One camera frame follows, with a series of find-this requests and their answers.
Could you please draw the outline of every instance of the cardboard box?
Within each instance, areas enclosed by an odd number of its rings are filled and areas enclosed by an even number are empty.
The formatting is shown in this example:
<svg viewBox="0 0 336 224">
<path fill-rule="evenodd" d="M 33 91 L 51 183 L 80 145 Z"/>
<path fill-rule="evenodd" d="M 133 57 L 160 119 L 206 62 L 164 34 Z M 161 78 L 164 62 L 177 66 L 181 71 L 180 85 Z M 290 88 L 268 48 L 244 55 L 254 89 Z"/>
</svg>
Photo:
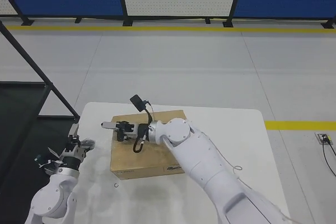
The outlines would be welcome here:
<svg viewBox="0 0 336 224">
<path fill-rule="evenodd" d="M 182 110 L 155 112 L 155 120 L 163 123 L 173 118 L 186 119 Z M 112 122 L 127 121 L 132 123 L 146 123 L 146 113 L 114 116 Z M 170 174 L 182 174 L 184 171 L 164 145 L 145 142 L 140 153 L 133 152 L 134 139 L 118 142 L 116 132 L 113 132 L 110 170 L 121 180 L 147 178 Z"/>
</svg>

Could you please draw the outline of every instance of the blue wall partition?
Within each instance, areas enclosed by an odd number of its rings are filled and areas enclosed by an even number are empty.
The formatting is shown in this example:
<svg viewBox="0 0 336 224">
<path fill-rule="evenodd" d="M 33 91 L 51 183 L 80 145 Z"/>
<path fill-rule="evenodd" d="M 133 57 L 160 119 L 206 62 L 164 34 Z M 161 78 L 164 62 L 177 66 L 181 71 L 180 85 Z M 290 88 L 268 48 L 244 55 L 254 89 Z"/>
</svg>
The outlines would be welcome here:
<svg viewBox="0 0 336 224">
<path fill-rule="evenodd" d="M 15 0 L 24 15 L 122 16 L 120 0 Z"/>
<path fill-rule="evenodd" d="M 234 17 L 332 18 L 336 0 L 238 0 Z"/>
</svg>

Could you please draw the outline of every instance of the floor outlet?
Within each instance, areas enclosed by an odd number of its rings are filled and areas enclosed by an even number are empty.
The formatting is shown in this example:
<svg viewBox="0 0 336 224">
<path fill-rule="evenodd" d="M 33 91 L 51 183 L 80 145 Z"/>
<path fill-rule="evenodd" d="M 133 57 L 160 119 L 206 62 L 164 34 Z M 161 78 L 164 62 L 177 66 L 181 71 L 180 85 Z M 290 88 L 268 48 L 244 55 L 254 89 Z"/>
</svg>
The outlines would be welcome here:
<svg viewBox="0 0 336 224">
<path fill-rule="evenodd" d="M 327 135 L 327 137 L 330 140 L 330 144 L 333 145 L 334 143 L 332 142 L 331 137 L 327 133 L 315 133 L 316 138 L 318 139 L 319 144 L 323 144 L 325 146 L 328 146 L 329 144 L 327 142 L 323 142 L 323 135 Z"/>
</svg>

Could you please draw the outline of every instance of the power cord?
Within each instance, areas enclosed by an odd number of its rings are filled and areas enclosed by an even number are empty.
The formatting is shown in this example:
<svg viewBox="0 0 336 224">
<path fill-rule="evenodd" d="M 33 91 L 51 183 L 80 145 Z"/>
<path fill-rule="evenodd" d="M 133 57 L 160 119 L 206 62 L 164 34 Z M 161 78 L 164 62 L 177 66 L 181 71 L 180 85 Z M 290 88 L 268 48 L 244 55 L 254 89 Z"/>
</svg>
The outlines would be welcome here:
<svg viewBox="0 0 336 224">
<path fill-rule="evenodd" d="M 332 147 L 332 145 L 331 145 L 331 141 L 330 141 L 330 139 L 328 138 L 328 136 L 327 136 L 326 134 L 323 134 L 323 135 L 322 135 L 322 138 L 323 138 L 323 140 L 322 140 L 322 142 L 323 142 L 323 153 L 324 153 L 324 158 L 325 158 L 326 164 L 327 164 L 327 166 L 330 168 L 330 171 L 332 172 L 332 174 L 336 177 L 335 172 L 332 170 L 332 168 L 330 167 L 330 165 L 329 165 L 329 163 L 328 163 L 328 161 L 327 161 L 327 159 L 326 159 L 324 143 L 326 142 L 326 143 L 331 147 L 333 153 L 335 154 L 335 157 L 336 157 L 336 152 L 335 152 L 334 148 Z"/>
</svg>

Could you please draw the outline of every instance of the yellow stripe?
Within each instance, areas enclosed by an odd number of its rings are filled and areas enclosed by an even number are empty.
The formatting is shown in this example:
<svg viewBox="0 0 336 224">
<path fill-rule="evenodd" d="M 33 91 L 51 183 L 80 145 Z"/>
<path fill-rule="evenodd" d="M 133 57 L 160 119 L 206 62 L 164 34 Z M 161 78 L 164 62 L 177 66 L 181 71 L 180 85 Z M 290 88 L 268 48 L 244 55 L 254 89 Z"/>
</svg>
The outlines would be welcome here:
<svg viewBox="0 0 336 224">
<path fill-rule="evenodd" d="M 267 130 L 336 130 L 336 122 L 265 121 Z"/>
<path fill-rule="evenodd" d="M 196 32 L 280 32 L 336 34 L 336 29 L 284 29 L 284 28 L 224 28 L 224 27 L 181 27 L 181 26 L 6 26 L 9 30 L 46 31 L 196 31 Z"/>
</svg>

